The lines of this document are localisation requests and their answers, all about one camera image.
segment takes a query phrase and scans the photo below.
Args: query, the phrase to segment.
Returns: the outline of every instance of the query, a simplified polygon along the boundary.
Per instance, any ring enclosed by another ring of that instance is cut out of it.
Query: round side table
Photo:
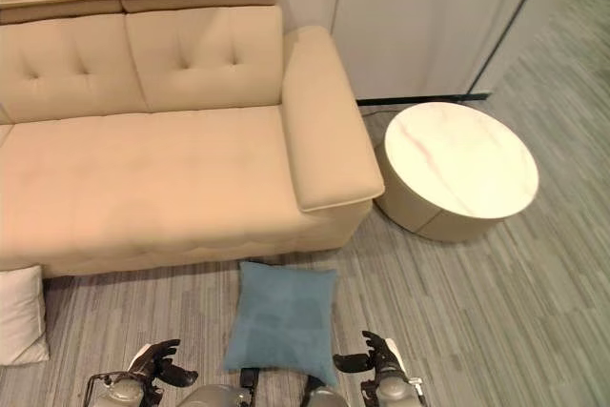
[[[527,147],[491,116],[431,102],[399,113],[376,156],[386,192],[377,205],[434,240],[476,237],[534,199],[539,175]]]

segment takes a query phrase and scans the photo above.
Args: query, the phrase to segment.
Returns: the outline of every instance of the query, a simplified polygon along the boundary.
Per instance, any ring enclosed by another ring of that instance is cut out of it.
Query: striped carpet
[[[610,405],[610,0],[562,10],[476,107],[511,127],[540,171],[535,202],[483,238],[442,244],[375,209],[341,250],[281,262],[339,271],[338,352],[393,336],[433,406]],[[382,108],[363,109],[364,112]],[[365,117],[374,142],[393,114]],[[0,369],[0,406],[77,407],[86,378],[124,368],[145,342],[180,337],[199,386],[221,369],[237,265],[210,263],[46,282],[51,361]],[[340,390],[361,406],[361,376]],[[265,373],[261,407],[298,405],[304,378]],[[168,389],[173,407],[190,389]]]

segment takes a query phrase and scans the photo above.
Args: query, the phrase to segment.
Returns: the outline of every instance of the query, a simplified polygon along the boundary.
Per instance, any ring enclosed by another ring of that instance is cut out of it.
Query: pillow
[[[0,272],[0,366],[48,359],[42,269]]]
[[[224,368],[280,367],[336,386],[331,306],[336,271],[241,262],[241,293]]]

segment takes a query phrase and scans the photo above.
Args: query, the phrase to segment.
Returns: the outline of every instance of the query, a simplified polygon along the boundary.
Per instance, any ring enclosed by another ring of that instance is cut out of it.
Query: beige sofa
[[[0,0],[0,270],[339,247],[383,191],[328,32],[275,0]]]

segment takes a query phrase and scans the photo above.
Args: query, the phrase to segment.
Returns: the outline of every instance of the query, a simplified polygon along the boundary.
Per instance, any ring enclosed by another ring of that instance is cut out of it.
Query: baseboard
[[[422,102],[464,102],[466,100],[485,100],[490,96],[489,92],[476,94],[444,94],[444,95],[420,95],[417,97],[386,97],[382,99],[357,99],[360,107],[369,105],[398,105],[419,104]]]

